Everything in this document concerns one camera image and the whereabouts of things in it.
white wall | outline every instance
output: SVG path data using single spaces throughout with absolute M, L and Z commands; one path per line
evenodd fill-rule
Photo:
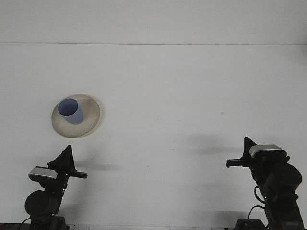
M 305 44 L 306 4 L 1 1 L 0 222 L 27 217 L 27 174 L 72 144 L 89 177 L 69 181 L 67 223 L 233 226 L 257 204 L 249 169 L 225 166 L 244 136 L 288 151 L 306 220 L 307 46 L 173 45 Z M 77 93 L 103 119 L 64 138 L 51 113 Z
M 306 44 L 305 0 L 2 0 L 1 42 Z
M 231 226 L 257 203 L 249 169 L 225 166 L 246 135 L 283 147 L 307 175 L 306 46 L 2 44 L 0 53 L 1 221 L 26 217 L 39 188 L 28 172 L 68 144 L 89 173 L 69 181 L 68 223 Z M 99 98 L 105 115 L 69 139 L 50 117 L 75 93 Z

white table surface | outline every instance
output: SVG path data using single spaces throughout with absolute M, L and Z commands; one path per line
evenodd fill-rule
M 89 177 L 69 180 L 67 223 L 233 226 L 258 203 L 249 169 L 225 166 L 244 136 L 288 152 L 306 220 L 306 73 L 307 46 L 1 44 L 0 221 L 27 217 L 27 174 L 72 144 Z M 64 138 L 51 113 L 77 93 L 103 120 Z

